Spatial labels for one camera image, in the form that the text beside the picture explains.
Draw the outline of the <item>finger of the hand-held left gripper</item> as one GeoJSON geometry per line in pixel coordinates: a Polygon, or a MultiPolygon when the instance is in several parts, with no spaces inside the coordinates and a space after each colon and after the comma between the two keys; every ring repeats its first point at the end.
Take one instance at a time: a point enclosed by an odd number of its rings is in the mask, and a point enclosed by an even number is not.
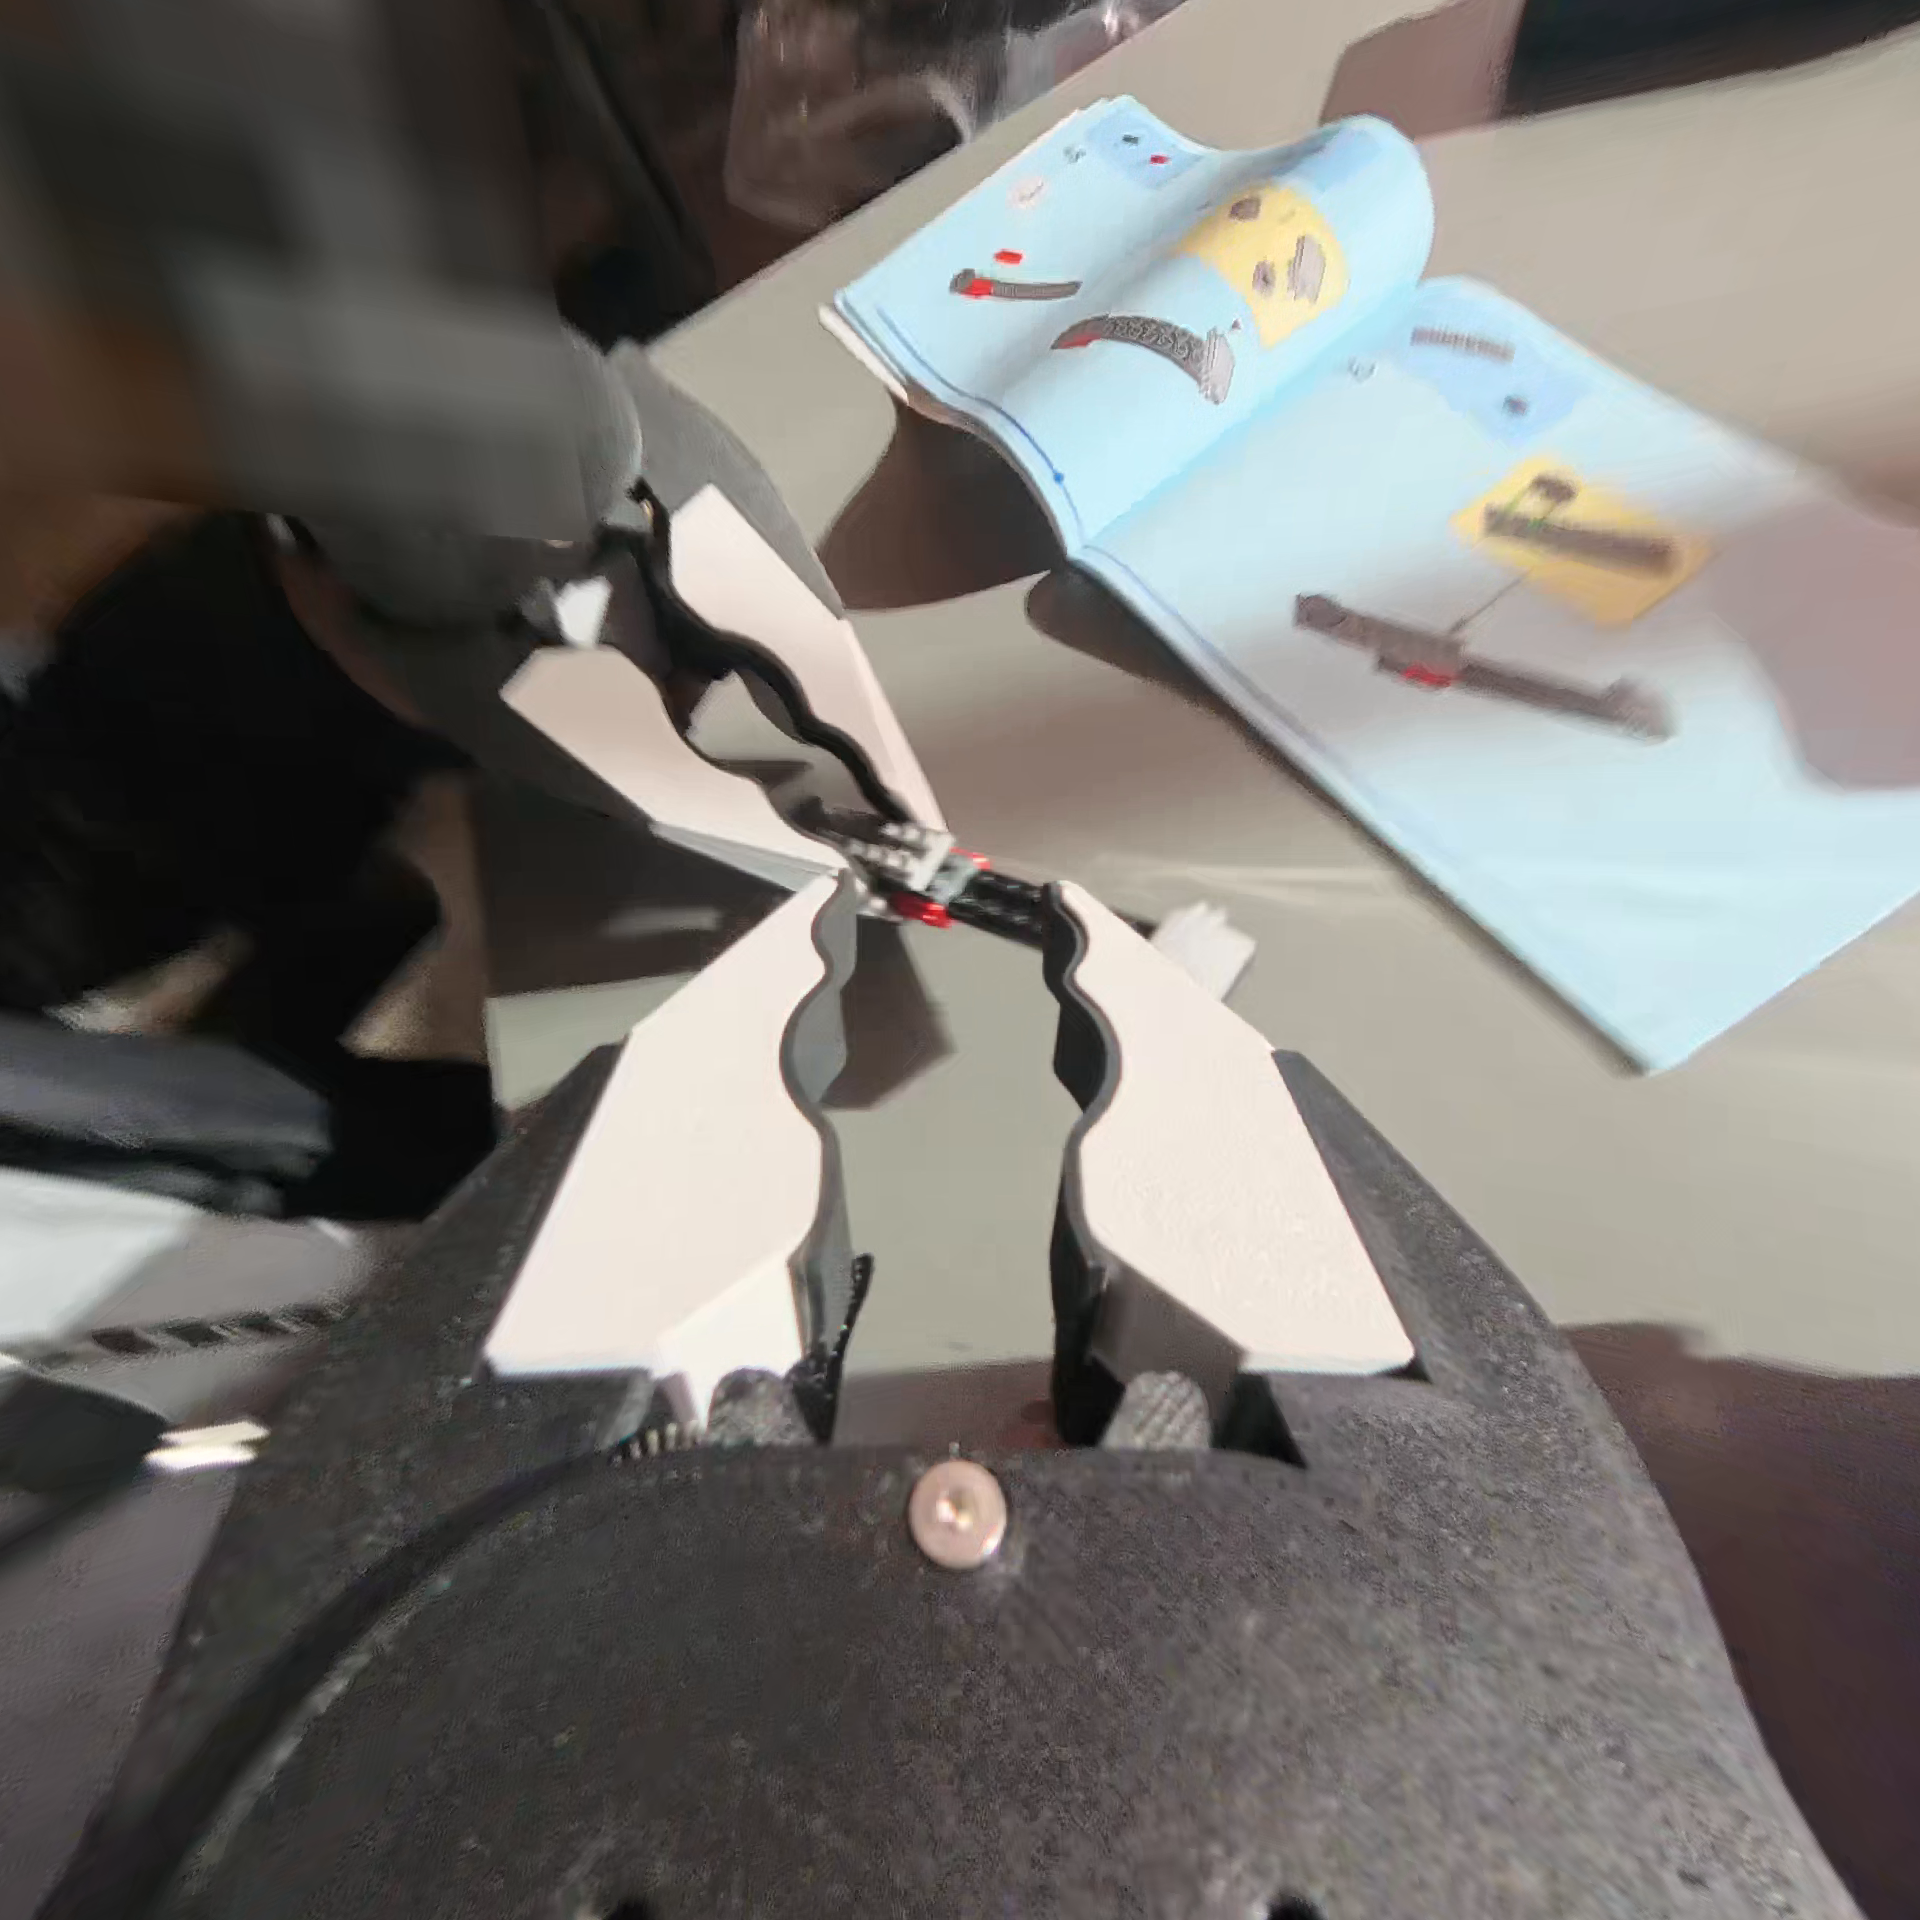
{"type": "Polygon", "coordinates": [[[675,727],[662,684],[604,641],[607,604],[604,576],[546,588],[560,641],[528,653],[503,701],[662,843],[759,884],[847,880],[847,855],[796,830],[759,784],[722,773],[675,727]]]}
{"type": "Polygon", "coordinates": [[[628,544],[666,647],[685,671],[755,682],[780,732],[825,753],[883,822],[947,830],[848,617],[834,611],[719,487],[678,510],[636,487],[628,544]]]}

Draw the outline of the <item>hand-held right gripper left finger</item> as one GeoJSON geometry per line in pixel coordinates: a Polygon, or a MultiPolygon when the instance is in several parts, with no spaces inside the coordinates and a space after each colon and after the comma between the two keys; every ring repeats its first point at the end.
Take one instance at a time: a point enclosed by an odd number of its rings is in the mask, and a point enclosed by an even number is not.
{"type": "Polygon", "coordinates": [[[859,891],[830,872],[628,1030],[486,1331],[495,1377],[647,1377],[695,1423],[733,1372],[834,1372],[859,1258],[825,1094],[855,957],[859,891]]]}

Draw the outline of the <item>light blue instruction booklet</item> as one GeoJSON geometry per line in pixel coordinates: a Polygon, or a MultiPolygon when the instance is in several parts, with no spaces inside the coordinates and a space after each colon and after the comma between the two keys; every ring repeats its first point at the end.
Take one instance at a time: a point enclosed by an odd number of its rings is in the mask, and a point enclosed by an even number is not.
{"type": "Polygon", "coordinates": [[[1918,899],[1918,527],[1433,279],[1420,149],[1067,116],[825,320],[1644,1068],[1918,899]]]}

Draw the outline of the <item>black toy brick beam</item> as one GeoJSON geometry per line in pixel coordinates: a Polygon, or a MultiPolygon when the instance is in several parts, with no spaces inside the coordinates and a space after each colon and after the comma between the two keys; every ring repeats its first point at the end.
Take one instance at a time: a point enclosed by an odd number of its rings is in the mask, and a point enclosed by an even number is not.
{"type": "MultiPolygon", "coordinates": [[[[1045,948],[1045,887],[999,868],[947,830],[898,823],[825,801],[799,801],[796,823],[847,855],[871,903],[895,923],[968,923],[1020,948],[1045,948]]],[[[1119,917],[1219,1001],[1233,995],[1258,951],[1256,934],[1215,903],[1184,903],[1159,917],[1119,917]]]]}

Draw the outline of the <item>grey desk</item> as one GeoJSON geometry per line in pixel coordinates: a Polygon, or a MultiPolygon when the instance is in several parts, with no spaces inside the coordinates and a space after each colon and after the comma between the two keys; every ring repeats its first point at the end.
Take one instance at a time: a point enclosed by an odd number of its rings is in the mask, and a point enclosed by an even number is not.
{"type": "Polygon", "coordinates": [[[1578,1329],[1632,1399],[1897,1416],[1918,1377],[1918,907],[1691,1066],[1632,1073],[1119,611],[959,433],[886,416],[819,304],[1034,136],[1134,85],[1215,138],[1311,108],[1437,129],[1443,265],[1918,510],[1918,19],[1824,3],[1686,52],[1691,85],[1489,124],[1513,3],[1190,3],[976,149],[735,282],[662,373],[780,483],[953,817],[1016,872],[1129,910],[1222,903],[1258,939],[1233,1003],[1578,1329]]]}

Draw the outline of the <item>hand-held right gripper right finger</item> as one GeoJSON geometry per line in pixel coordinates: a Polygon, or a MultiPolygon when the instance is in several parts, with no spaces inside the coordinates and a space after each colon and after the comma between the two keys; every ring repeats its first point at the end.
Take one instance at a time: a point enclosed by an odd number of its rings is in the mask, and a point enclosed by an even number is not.
{"type": "Polygon", "coordinates": [[[1280,1051],[1077,884],[1045,891],[1055,1080],[1077,1115],[1051,1238],[1055,1424],[1095,1444],[1141,1377],[1403,1377],[1419,1347],[1280,1051]]]}

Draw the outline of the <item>person's left forearm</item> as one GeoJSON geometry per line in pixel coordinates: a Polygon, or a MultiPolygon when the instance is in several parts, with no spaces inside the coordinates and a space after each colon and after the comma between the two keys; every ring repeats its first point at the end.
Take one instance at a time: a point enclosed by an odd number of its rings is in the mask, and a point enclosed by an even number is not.
{"type": "Polygon", "coordinates": [[[60,611],[3,701],[0,1001],[55,1016],[233,934],[188,1032],[325,1099],[292,1210],[426,1223],[499,1140],[486,1080],[346,1037],[447,926],[397,830],[459,757],[310,634],[293,558],[263,516],[177,519],[60,611]]]}

